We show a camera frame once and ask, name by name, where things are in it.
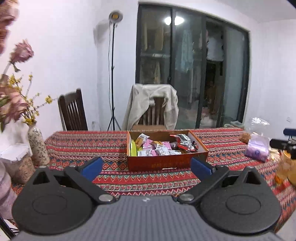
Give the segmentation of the patterned red tablecloth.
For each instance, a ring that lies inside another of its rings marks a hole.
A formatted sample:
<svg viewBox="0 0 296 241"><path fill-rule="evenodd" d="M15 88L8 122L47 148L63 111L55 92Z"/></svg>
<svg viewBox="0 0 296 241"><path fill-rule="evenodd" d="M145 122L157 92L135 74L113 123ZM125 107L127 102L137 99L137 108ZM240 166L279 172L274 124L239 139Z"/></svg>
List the patterned red tablecloth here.
<svg viewBox="0 0 296 241"><path fill-rule="evenodd" d="M279 230L295 212L295 187L288 181L274 183L278 162L260 162L245 156L246 144L239 140L239 128L195 129L193 134L208 149L207 162L226 165L230 170L254 166L264 177L280 201L282 215L277 223ZM188 169L154 172L130 172L127 163L127 132L59 131L45 141L50 157L49 167L62 170L70 164L78 166L95 156L103 159L103 172L94 183L111 195L152 196L179 195L199 182Z"/></svg>

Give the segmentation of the black light stand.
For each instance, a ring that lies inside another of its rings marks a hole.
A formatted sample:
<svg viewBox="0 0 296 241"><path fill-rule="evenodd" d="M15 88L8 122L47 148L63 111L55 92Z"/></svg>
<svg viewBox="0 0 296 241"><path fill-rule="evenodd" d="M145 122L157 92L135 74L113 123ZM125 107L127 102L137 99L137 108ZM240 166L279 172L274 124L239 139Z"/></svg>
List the black light stand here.
<svg viewBox="0 0 296 241"><path fill-rule="evenodd" d="M108 125L108 130L115 131L116 127L121 130L119 123L115 117L115 104L114 104L114 43L115 43L115 29L118 23L123 20L122 12L119 10L114 10L109 14L109 26L110 26L110 37L109 37L109 48L108 48L108 59L111 61L108 64L109 74L110 74L110 87L109 87L109 94L111 100L111 118Z"/></svg>

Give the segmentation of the red silver snack packet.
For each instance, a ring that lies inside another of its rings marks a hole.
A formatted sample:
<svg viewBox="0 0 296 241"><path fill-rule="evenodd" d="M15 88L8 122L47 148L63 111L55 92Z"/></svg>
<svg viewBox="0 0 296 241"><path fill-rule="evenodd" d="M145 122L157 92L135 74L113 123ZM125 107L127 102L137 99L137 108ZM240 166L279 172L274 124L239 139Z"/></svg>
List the red silver snack packet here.
<svg viewBox="0 0 296 241"><path fill-rule="evenodd" d="M170 137L173 137L177 141L177 146L179 149L187 151L187 152L196 152L198 150L198 146L195 144L195 142L191 141L191 139L186 134L176 134L176 135L170 135Z"/></svg>

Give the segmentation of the sliding glass door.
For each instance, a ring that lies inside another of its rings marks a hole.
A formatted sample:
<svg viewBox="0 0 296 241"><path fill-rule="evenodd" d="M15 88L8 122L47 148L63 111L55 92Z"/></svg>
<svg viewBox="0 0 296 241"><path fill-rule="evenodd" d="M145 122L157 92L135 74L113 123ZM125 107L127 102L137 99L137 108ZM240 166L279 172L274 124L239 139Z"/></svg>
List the sliding glass door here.
<svg viewBox="0 0 296 241"><path fill-rule="evenodd" d="M177 92L176 127L241 123L249 79L249 33L211 16L143 3L137 14L136 82Z"/></svg>

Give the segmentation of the clear plastic bag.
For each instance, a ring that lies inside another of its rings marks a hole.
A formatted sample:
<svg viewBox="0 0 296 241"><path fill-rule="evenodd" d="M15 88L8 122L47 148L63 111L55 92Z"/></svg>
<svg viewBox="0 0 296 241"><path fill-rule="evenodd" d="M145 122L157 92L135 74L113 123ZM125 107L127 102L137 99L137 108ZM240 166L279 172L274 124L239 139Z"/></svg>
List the clear plastic bag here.
<svg viewBox="0 0 296 241"><path fill-rule="evenodd" d="M247 123L245 123L244 131L239 136L239 140L245 144L248 144L251 139L251 135L265 136L268 131L270 124L268 121L259 118L253 117Z"/></svg>

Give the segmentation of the pink packet in box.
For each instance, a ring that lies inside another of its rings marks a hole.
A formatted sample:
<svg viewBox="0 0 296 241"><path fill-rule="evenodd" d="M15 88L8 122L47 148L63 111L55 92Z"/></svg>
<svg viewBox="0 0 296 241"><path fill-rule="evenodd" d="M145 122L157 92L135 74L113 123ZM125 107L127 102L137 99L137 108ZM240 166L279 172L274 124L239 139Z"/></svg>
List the pink packet in box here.
<svg viewBox="0 0 296 241"><path fill-rule="evenodd" d="M142 145L143 149L154 149L153 140L150 140L149 138L146 140L145 143Z"/></svg>

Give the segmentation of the dried pink roses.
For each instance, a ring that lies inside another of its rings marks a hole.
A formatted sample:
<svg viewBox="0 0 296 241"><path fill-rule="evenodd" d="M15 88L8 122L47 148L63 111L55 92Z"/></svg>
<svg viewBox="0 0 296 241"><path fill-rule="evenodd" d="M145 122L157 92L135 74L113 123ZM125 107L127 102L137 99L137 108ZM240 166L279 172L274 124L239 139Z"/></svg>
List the dried pink roses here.
<svg viewBox="0 0 296 241"><path fill-rule="evenodd" d="M9 26L17 19L19 15L18 1L1 1L1 53L6 48L6 39L9 36ZM14 73L20 72L17 68L18 63L25 63L34 56L34 51L27 40L15 44L13 51L10 53L8 63L1 73L1 84L3 84L7 78L8 70L14 69Z"/></svg>

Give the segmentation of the floral slim vase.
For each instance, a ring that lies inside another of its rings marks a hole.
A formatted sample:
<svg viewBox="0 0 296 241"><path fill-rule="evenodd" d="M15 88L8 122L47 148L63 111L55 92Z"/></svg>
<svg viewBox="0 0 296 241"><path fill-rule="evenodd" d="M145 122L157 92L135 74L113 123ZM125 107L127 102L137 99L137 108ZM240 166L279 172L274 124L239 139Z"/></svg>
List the floral slim vase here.
<svg viewBox="0 0 296 241"><path fill-rule="evenodd" d="M32 161L35 166L46 166L50 158L41 131L36 124L29 126L28 140L32 151Z"/></svg>

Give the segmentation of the beige jacket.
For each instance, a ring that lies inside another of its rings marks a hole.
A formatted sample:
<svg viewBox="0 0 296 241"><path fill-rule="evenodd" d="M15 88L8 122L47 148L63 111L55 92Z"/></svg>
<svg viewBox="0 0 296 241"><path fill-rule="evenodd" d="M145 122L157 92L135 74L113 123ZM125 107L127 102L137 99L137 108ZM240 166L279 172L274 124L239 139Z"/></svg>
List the beige jacket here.
<svg viewBox="0 0 296 241"><path fill-rule="evenodd" d="M177 90L169 84L138 83L132 86L122 129L129 131L134 125L137 125L149 106L155 104L154 99L157 97L164 98L163 125L168 130L175 129L179 114Z"/></svg>

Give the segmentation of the short floral pot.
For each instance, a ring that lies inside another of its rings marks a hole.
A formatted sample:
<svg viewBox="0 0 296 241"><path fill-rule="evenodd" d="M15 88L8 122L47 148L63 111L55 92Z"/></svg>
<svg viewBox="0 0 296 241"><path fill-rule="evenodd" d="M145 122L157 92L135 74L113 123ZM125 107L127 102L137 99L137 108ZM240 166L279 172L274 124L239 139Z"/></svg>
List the short floral pot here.
<svg viewBox="0 0 296 241"><path fill-rule="evenodd" d="M29 154L26 154L20 161L4 163L10 177L15 183L26 184L35 172L35 166Z"/></svg>

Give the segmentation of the yellow flower branches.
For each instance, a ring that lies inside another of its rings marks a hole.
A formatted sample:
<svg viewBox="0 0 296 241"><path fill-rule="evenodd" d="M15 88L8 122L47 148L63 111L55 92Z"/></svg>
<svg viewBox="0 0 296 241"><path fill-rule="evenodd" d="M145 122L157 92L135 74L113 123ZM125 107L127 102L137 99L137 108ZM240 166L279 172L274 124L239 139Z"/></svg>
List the yellow flower branches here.
<svg viewBox="0 0 296 241"><path fill-rule="evenodd" d="M7 80L1 84L1 130L3 131L11 121L19 121L27 126L34 125L36 118L40 115L40 108L52 104L56 98L50 95L45 97L42 104L35 104L36 98L40 97L40 93L29 97L33 76L28 77L29 85L27 91L22 93L21 85L22 77L16 78L14 74L9 76Z"/></svg>

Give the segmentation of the large purple vase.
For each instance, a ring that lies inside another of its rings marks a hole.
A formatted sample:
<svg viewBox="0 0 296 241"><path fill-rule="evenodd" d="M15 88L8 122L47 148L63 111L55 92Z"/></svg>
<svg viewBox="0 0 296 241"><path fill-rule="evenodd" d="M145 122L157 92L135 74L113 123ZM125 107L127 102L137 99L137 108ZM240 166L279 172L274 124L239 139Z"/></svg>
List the large purple vase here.
<svg viewBox="0 0 296 241"><path fill-rule="evenodd" d="M12 207L16 200L16 193L11 187L11 177L1 162L1 182L0 182L0 212L4 219L13 219Z"/></svg>

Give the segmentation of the purple tissue pack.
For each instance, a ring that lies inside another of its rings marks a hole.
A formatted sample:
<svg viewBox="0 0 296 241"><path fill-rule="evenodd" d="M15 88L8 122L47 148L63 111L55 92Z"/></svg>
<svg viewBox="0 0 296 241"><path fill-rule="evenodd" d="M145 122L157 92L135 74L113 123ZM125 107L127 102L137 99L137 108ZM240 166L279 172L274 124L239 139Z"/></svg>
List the purple tissue pack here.
<svg viewBox="0 0 296 241"><path fill-rule="evenodd" d="M251 134L245 155L252 159L265 162L269 156L269 139L257 134Z"/></svg>

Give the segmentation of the orange cardboard box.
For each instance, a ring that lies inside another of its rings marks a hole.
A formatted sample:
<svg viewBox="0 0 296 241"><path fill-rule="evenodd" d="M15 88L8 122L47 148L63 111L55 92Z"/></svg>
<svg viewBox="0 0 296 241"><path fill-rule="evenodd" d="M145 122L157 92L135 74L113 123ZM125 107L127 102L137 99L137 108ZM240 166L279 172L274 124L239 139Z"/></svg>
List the orange cardboard box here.
<svg viewBox="0 0 296 241"><path fill-rule="evenodd" d="M198 146L196 152L187 152L177 146L175 138L170 135L186 134ZM147 139L153 140L154 149L143 149ZM134 140L137 146L137 156L130 156L130 142ZM128 169L133 172L160 171L164 169L189 168L193 157L206 161L208 149L192 131L131 131L127 136Z"/></svg>

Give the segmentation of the green white snack packet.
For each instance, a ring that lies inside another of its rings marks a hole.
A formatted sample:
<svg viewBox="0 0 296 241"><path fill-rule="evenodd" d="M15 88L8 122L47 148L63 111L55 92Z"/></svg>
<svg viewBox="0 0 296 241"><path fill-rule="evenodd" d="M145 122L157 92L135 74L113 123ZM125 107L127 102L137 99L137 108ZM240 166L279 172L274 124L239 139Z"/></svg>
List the green white snack packet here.
<svg viewBox="0 0 296 241"><path fill-rule="evenodd" d="M131 157L136 157L137 156L137 146L134 140L132 140L129 144L129 149L130 149L130 156Z"/></svg>

